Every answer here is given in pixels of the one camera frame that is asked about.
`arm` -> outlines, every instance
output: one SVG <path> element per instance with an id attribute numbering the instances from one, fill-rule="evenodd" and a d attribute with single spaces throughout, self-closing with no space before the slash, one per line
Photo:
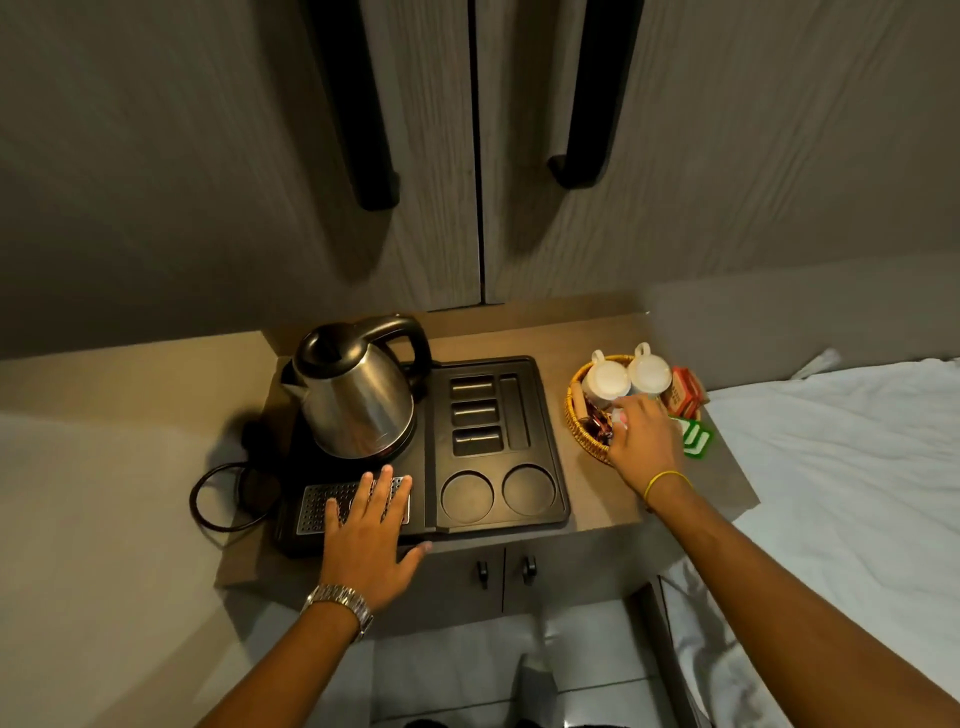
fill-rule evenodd
<path id="1" fill-rule="evenodd" d="M 641 496 L 683 471 L 658 400 L 627 398 L 610 456 Z M 647 505 L 684 547 L 790 721 L 804 726 L 960 726 L 960 704 L 810 590 L 676 475 Z"/>
<path id="2" fill-rule="evenodd" d="M 389 465 L 383 468 L 369 501 L 356 498 L 343 525 L 336 500 L 326 503 L 324 513 L 320 583 L 352 587 L 375 614 L 407 588 L 431 546 L 421 544 L 396 562 L 396 539 L 413 481 L 409 475 L 403 478 L 381 522 L 393 474 Z M 373 475 L 366 473 L 357 493 L 368 493 L 372 482 Z M 312 605 L 198 728 L 299 728 L 359 628 L 347 607 Z"/>

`green packet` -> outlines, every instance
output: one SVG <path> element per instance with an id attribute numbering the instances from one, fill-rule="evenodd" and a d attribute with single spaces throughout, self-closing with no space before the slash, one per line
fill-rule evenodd
<path id="1" fill-rule="evenodd" d="M 684 440 L 684 454 L 687 457 L 701 458 L 707 451 L 707 444 L 713 438 L 713 432 L 696 420 L 686 420 L 683 417 L 671 417 L 680 429 Z"/>

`black door handle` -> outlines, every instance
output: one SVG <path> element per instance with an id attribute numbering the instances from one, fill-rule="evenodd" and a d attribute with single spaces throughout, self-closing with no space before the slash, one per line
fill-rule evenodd
<path id="1" fill-rule="evenodd" d="M 305 0 L 305 6 L 357 203 L 369 211 L 396 207 L 400 177 L 390 158 L 360 0 Z"/>
<path id="2" fill-rule="evenodd" d="M 477 576 L 480 577 L 480 586 L 484 589 L 490 588 L 490 572 L 487 570 L 486 561 L 477 562 Z"/>
<path id="3" fill-rule="evenodd" d="M 533 586 L 534 579 L 537 578 L 537 559 L 533 556 L 523 557 L 523 583 L 528 587 Z"/>
<path id="4" fill-rule="evenodd" d="M 566 154 L 547 166 L 561 187 L 593 187 L 610 160 L 643 0 L 588 0 Z"/>

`black tray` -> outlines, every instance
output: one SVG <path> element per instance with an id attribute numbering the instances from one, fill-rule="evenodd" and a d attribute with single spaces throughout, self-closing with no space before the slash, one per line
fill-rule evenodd
<path id="1" fill-rule="evenodd" d="M 530 356 L 435 364 L 417 403 L 410 444 L 379 461 L 331 457 L 298 415 L 282 477 L 276 542 L 290 556 L 323 551 L 323 534 L 298 534 L 303 494 L 350 483 L 390 462 L 414 477 L 404 544 L 492 529 L 565 523 L 563 470 L 536 361 Z"/>
<path id="2" fill-rule="evenodd" d="M 431 375 L 436 527 L 565 522 L 569 500 L 537 362 L 446 364 Z"/>

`finger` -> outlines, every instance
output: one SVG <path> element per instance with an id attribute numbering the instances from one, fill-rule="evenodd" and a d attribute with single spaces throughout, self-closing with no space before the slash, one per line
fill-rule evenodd
<path id="1" fill-rule="evenodd" d="M 403 516 L 407 512 L 407 498 L 410 496 L 410 491 L 413 487 L 414 479 L 410 477 L 410 475 L 403 476 L 403 479 L 400 481 L 400 487 L 396 489 L 396 495 L 394 495 L 394 499 L 390 501 L 390 506 L 387 508 L 387 517 L 384 519 L 384 522 L 395 527 L 397 533 L 403 524 Z"/>
<path id="2" fill-rule="evenodd" d="M 417 573 L 420 562 L 430 553 L 431 549 L 433 549 L 432 542 L 424 541 L 422 544 L 417 544 L 407 551 L 407 555 L 397 564 L 400 572 L 400 583 L 403 585 L 403 589 L 406 589 L 410 585 L 410 580 L 413 579 L 414 574 Z"/>
<path id="3" fill-rule="evenodd" d="M 660 417 L 670 416 L 670 413 L 666 411 L 666 405 L 660 397 L 657 397 L 657 413 Z"/>
<path id="4" fill-rule="evenodd" d="M 387 507 L 387 498 L 390 497 L 390 485 L 394 479 L 394 468 L 390 465 L 383 466 L 380 476 L 376 479 L 376 485 L 373 486 L 373 492 L 370 495 L 370 504 L 367 506 L 367 518 L 380 523 L 383 518 L 383 511 Z"/>
<path id="5" fill-rule="evenodd" d="M 367 512 L 371 483 L 373 483 L 373 473 L 363 473 L 360 484 L 357 486 L 357 492 L 353 496 L 353 503 L 350 504 L 350 515 L 347 516 L 347 523 L 359 521 Z"/>
<path id="6" fill-rule="evenodd" d="M 627 447 L 627 428 L 620 422 L 613 423 L 613 439 L 610 443 L 610 457 L 616 459 Z"/>
<path id="7" fill-rule="evenodd" d="M 646 415 L 643 414 L 638 397 L 621 397 L 616 403 L 623 408 L 624 414 L 627 415 L 627 427 L 629 429 L 643 425 Z"/>
<path id="8" fill-rule="evenodd" d="M 327 535 L 340 530 L 340 506 L 336 498 L 328 498 L 324 508 L 324 533 Z"/>
<path id="9" fill-rule="evenodd" d="M 657 408 L 657 402 L 660 401 L 659 397 L 651 395 L 637 395 L 639 401 L 640 409 L 643 410 L 643 414 L 647 417 L 657 417 L 659 410 Z"/>

